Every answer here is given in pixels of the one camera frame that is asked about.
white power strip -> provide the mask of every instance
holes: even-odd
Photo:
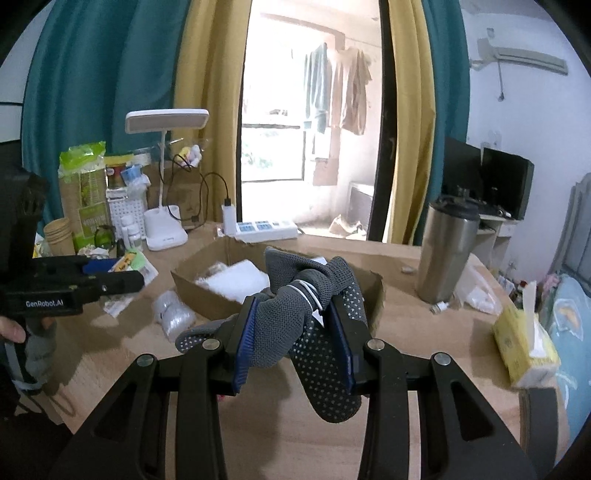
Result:
[[[298,236],[297,225],[289,220],[279,222],[241,222],[236,224],[234,238],[246,243],[267,242],[270,240],[284,240]]]

metal bolt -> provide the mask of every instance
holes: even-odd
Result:
[[[384,350],[386,344],[379,338],[372,338],[368,340],[368,347],[379,352],[380,350]]]
[[[220,341],[215,338],[208,338],[202,343],[202,345],[205,350],[217,350],[220,346]]]
[[[452,357],[446,353],[436,353],[434,358],[439,365],[443,365],[444,367],[452,363]]]
[[[135,362],[141,367],[148,367],[154,363],[154,357],[145,353],[140,355]]]

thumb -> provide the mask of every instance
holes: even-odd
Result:
[[[0,317],[0,337],[15,343],[23,343],[27,338],[25,330],[17,322],[6,317]]]

window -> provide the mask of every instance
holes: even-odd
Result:
[[[242,100],[242,181],[304,180],[304,56],[326,34],[251,18]]]

finger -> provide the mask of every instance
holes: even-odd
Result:
[[[47,330],[51,325],[53,325],[53,322],[55,321],[56,320],[54,317],[45,317],[44,319],[41,319],[41,325],[45,330]]]
[[[14,343],[23,343],[27,338],[25,330],[17,322],[6,317],[0,317],[0,337]]]

